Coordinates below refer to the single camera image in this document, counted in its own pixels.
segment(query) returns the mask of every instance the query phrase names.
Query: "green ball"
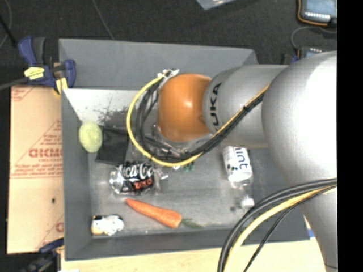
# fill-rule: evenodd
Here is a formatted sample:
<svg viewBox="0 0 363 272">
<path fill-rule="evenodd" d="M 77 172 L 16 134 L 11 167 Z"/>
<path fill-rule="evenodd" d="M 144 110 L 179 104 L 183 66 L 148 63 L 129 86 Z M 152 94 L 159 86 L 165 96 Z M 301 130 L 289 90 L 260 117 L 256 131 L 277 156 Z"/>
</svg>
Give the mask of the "green ball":
<svg viewBox="0 0 363 272">
<path fill-rule="evenodd" d="M 102 145 L 102 130 L 94 122 L 84 122 L 78 130 L 78 137 L 89 153 L 96 153 Z"/>
</svg>

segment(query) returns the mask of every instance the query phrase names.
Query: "white label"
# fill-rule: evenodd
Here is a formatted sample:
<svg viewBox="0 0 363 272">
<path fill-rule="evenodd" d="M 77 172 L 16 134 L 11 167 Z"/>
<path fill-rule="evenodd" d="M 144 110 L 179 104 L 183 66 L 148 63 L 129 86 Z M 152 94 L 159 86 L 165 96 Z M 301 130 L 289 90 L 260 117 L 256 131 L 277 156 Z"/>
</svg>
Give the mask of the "white label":
<svg viewBox="0 0 363 272">
<path fill-rule="evenodd" d="M 252 177 L 252 167 L 246 148 L 227 146 L 223 149 L 223 159 L 229 181 L 243 181 Z"/>
</svg>

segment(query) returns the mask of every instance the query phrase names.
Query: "carrot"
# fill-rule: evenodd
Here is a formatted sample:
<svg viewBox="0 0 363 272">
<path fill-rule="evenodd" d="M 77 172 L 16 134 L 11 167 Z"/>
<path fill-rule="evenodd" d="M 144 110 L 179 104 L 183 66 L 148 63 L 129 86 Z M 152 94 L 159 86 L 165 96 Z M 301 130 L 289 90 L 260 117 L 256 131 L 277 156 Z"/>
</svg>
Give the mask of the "carrot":
<svg viewBox="0 0 363 272">
<path fill-rule="evenodd" d="M 177 211 L 153 206 L 146 202 L 127 198 L 126 203 L 139 213 L 149 216 L 170 228 L 177 228 L 183 219 L 182 215 Z"/>
</svg>

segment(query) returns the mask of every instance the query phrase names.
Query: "gray bin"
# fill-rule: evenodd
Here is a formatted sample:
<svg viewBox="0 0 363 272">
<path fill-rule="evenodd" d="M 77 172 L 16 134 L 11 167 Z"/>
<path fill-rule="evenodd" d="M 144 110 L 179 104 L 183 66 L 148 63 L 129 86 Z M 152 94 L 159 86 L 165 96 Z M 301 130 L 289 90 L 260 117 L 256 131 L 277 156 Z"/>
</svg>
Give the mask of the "gray bin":
<svg viewBox="0 0 363 272">
<path fill-rule="evenodd" d="M 162 192 L 152 191 L 138 199 L 175 209 L 184 218 L 203 226 L 167 228 L 133 210 L 123 195 L 108 185 L 111 165 L 98 163 L 78 141 L 82 121 L 100 125 L 123 124 L 130 98 L 156 73 L 177 67 L 214 77 L 247 63 L 257 63 L 252 50 L 208 46 L 143 44 L 122 41 L 60 40 L 60 60 L 77 64 L 73 89 L 62 95 L 64 160 L 65 258 L 66 260 L 128 254 L 172 252 L 221 247 L 241 211 L 230 211 L 233 193 L 226 179 L 221 146 L 196 162 L 193 172 L 166 169 Z M 286 187 L 267 149 L 251 150 L 255 201 Z M 95 214 L 120 214 L 125 229 L 112 237 L 90 232 Z M 268 231 L 264 224 L 246 243 L 256 243 Z M 302 213 L 294 210 L 271 237 L 271 241 L 308 239 Z"/>
</svg>

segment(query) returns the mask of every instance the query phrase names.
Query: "wire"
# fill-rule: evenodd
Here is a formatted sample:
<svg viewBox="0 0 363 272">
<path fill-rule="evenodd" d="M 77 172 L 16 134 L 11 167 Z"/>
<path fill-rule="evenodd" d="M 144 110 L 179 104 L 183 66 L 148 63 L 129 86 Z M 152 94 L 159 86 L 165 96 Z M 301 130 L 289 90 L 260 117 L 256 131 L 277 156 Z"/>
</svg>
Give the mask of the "wire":
<svg viewBox="0 0 363 272">
<path fill-rule="evenodd" d="M 266 87 L 264 87 L 257 95 L 255 95 L 251 100 L 249 100 L 247 102 L 247 104 L 245 104 L 238 112 L 236 112 L 236 114 L 231 119 L 229 119 L 216 133 L 214 133 L 214 135 L 208 142 L 206 142 L 204 145 L 197 148 L 193 152 L 188 153 L 186 158 L 180 158 L 180 157 L 176 158 L 173 156 L 168 156 L 166 158 L 168 161 L 165 161 L 164 158 L 160 158 L 156 154 L 153 154 L 150 150 L 145 149 L 145 148 L 147 148 L 145 140 L 142 141 L 143 146 L 141 146 L 137 142 L 137 140 L 132 132 L 132 129 L 131 129 L 131 115 L 132 115 L 133 108 L 134 108 L 137 100 L 141 97 L 141 95 L 145 91 L 147 91 L 147 93 L 146 93 L 147 99 L 145 99 L 145 96 L 144 96 L 144 98 L 141 101 L 141 105 L 139 106 L 137 122 L 140 123 L 139 115 L 142 114 L 142 112 L 143 112 L 143 111 L 140 111 L 140 108 L 145 107 L 147 105 L 148 98 L 152 97 L 153 92 L 158 89 L 158 86 L 160 85 L 161 80 L 163 78 L 164 78 L 164 75 L 160 75 L 159 77 L 155 78 L 154 80 L 149 82 L 147 85 L 145 85 L 136 94 L 136 96 L 133 98 L 131 105 L 129 106 L 129 109 L 128 109 L 128 113 L 127 113 L 127 117 L 126 117 L 126 127 L 127 127 L 127 131 L 128 131 L 131 141 L 134 143 L 135 147 L 140 151 L 140 153 L 142 155 L 144 155 L 145 157 L 151 159 L 152 161 L 154 161 L 158 164 L 161 164 L 161 165 L 167 166 L 167 167 L 174 167 L 174 166 L 189 164 L 189 163 L 193 162 L 194 160 L 196 160 L 197 158 L 199 158 L 201 155 L 206 154 L 211 149 L 216 147 L 216 145 L 218 145 L 220 143 L 220 141 L 222 141 L 225 138 L 225 136 L 227 136 L 229 134 L 229 132 L 231 132 L 231 130 L 236 126 L 236 124 L 253 107 L 255 107 L 257 104 L 259 104 L 262 101 L 263 95 L 269 86 L 269 85 L 267 85 Z M 153 88 L 154 91 L 150 93 L 149 88 Z M 143 128 L 143 126 L 137 125 L 136 126 L 137 132 L 141 132 L 142 131 L 141 128 Z"/>
<path fill-rule="evenodd" d="M 241 233 L 241 235 L 238 237 L 235 244 L 232 246 L 229 256 L 226 261 L 225 265 L 225 272 L 228 272 L 231 267 L 231 259 L 236 254 L 237 249 L 244 243 L 245 239 L 249 236 L 249 234 L 258 227 L 262 222 L 267 220 L 268 218 L 272 217 L 273 215 L 279 213 L 282 210 L 285 210 L 289 207 L 296 207 L 300 203 L 304 202 L 306 199 L 311 199 L 313 196 L 319 194 L 320 192 L 325 192 L 328 189 L 333 188 L 333 186 L 329 186 L 327 188 L 320 188 L 317 190 L 313 190 L 311 192 L 306 192 L 302 195 L 298 195 L 296 197 L 293 197 L 287 201 L 284 201 L 283 203 L 271 208 L 270 210 L 266 211 L 265 213 L 261 214 L 259 217 L 257 217 L 249 226 L 244 229 L 244 231 Z"/>
<path fill-rule="evenodd" d="M 126 116 L 126 127 L 127 127 L 127 132 L 129 134 L 129 137 L 132 141 L 132 143 L 135 145 L 135 147 L 140 151 L 140 153 L 142 155 L 144 155 L 145 157 L 151 159 L 152 161 L 160 164 L 160 165 L 163 165 L 163 166 L 167 166 L 167 167 L 173 167 L 173 166 L 177 166 L 177 165 L 186 165 L 192 161 L 194 161 L 195 159 L 197 159 L 201 154 L 197 155 L 197 156 L 193 156 L 193 157 L 190 157 L 189 159 L 187 160 L 184 160 L 184 161 L 181 161 L 181 162 L 178 162 L 178 163 L 170 163 L 170 162 L 165 162 L 165 161 L 162 161 L 162 160 L 159 160 L 155 157 L 153 157 L 152 154 L 148 153 L 138 142 L 137 140 L 135 139 L 133 133 L 132 133 L 132 130 L 131 130 L 131 114 L 132 114 L 132 110 L 137 102 L 137 100 L 139 99 L 139 97 L 148 89 L 150 88 L 152 85 L 158 83 L 159 81 L 161 81 L 162 79 L 164 78 L 163 75 L 160 75 L 158 77 L 156 77 L 155 79 L 153 79 L 152 81 L 150 81 L 148 84 L 146 84 L 145 86 L 143 86 L 141 88 L 141 90 L 139 90 L 139 92 L 136 94 L 136 96 L 133 98 L 130 106 L 129 106 L 129 109 L 128 109 L 128 112 L 127 112 L 127 116 Z"/>
<path fill-rule="evenodd" d="M 292 34 L 291 34 L 291 36 L 290 36 L 290 42 L 291 42 L 291 44 L 292 44 L 292 46 L 293 46 L 293 48 L 294 48 L 295 50 L 298 50 L 298 49 L 299 49 L 299 47 L 298 47 L 298 46 L 296 45 L 296 43 L 294 42 L 294 36 L 296 35 L 296 33 L 300 32 L 300 31 L 303 31 L 303 30 L 307 30 L 307 29 L 309 29 L 309 30 L 312 30 L 312 29 L 319 29 L 320 31 L 325 32 L 325 33 L 329 33 L 329 34 L 336 34 L 336 33 L 337 33 L 336 31 L 328 31 L 328 30 L 323 29 L 323 28 L 321 28 L 321 27 L 319 27 L 319 26 L 303 26 L 303 27 L 297 28 L 297 29 L 295 29 L 295 30 L 293 31 L 293 33 L 292 33 Z"/>
<path fill-rule="evenodd" d="M 6 7 L 7 7 L 7 9 L 8 9 L 8 11 L 9 11 L 9 26 L 7 27 L 7 29 L 8 29 L 8 31 L 10 31 L 10 29 L 11 29 L 11 25 L 12 25 L 12 11 L 11 11 L 11 6 L 10 6 L 10 4 L 9 4 L 9 2 L 8 2 L 8 0 L 4 0 L 4 2 L 5 2 L 5 4 L 6 4 Z M 6 41 L 6 39 L 9 37 L 9 33 L 7 32 L 6 34 L 5 34 L 5 36 L 3 37 L 3 39 L 1 40 L 1 42 L 0 42 L 0 48 L 3 46 L 3 44 L 5 43 L 5 41 Z"/>
<path fill-rule="evenodd" d="M 98 17 L 100 18 L 100 20 L 101 20 L 101 22 L 102 22 L 102 24 L 103 24 L 104 28 L 105 28 L 105 29 L 106 29 L 106 31 L 108 32 L 108 35 L 110 36 L 110 38 L 111 38 L 112 40 L 115 40 L 115 37 L 113 36 L 112 32 L 109 30 L 109 28 L 108 28 L 108 26 L 107 26 L 106 22 L 104 21 L 104 19 L 103 19 L 103 17 L 102 17 L 101 11 L 98 9 L 98 6 L 97 6 L 97 4 L 96 4 L 96 1 L 95 1 L 95 0 L 92 0 L 92 3 L 93 3 L 93 6 L 95 7 L 95 9 L 96 9 L 96 11 L 97 11 L 97 13 L 98 13 Z"/>
<path fill-rule="evenodd" d="M 325 188 L 330 185 L 336 185 L 337 181 L 336 178 L 330 178 L 325 180 L 319 180 L 319 181 L 313 181 L 313 182 L 307 182 L 304 184 L 292 186 L 283 190 L 279 190 L 258 203 L 248 210 L 245 215 L 238 221 L 238 223 L 234 226 L 234 228 L 229 233 L 228 237 L 226 238 L 226 241 L 222 247 L 220 259 L 218 261 L 218 271 L 223 271 L 223 268 L 225 266 L 226 259 L 228 257 L 229 251 L 237 237 L 237 235 L 240 234 L 241 229 L 244 227 L 244 225 L 255 215 L 259 215 L 264 209 L 278 204 L 281 201 L 285 201 L 288 199 L 291 199 L 294 196 L 299 196 L 303 193 L 310 192 L 313 190 L 317 190 L 319 188 Z"/>
<path fill-rule="evenodd" d="M 256 259 L 256 257 L 258 256 L 258 254 L 261 252 L 262 247 L 264 246 L 264 244 L 267 242 L 267 240 L 270 238 L 270 235 L 273 233 L 273 231 L 276 229 L 276 227 L 278 226 L 278 224 L 280 224 L 280 222 L 294 209 L 294 206 L 288 208 L 287 210 L 285 210 L 280 216 L 279 218 L 274 222 L 274 224 L 272 225 L 272 227 L 268 230 L 268 232 L 266 233 L 266 235 L 264 236 L 264 238 L 262 239 L 261 243 L 259 244 L 259 246 L 257 247 L 257 249 L 255 250 L 254 254 L 252 255 L 252 257 L 250 258 L 248 264 L 246 265 L 246 267 L 244 268 L 243 272 L 247 272 L 247 270 L 250 268 L 250 266 L 252 265 L 253 261 Z"/>
</svg>

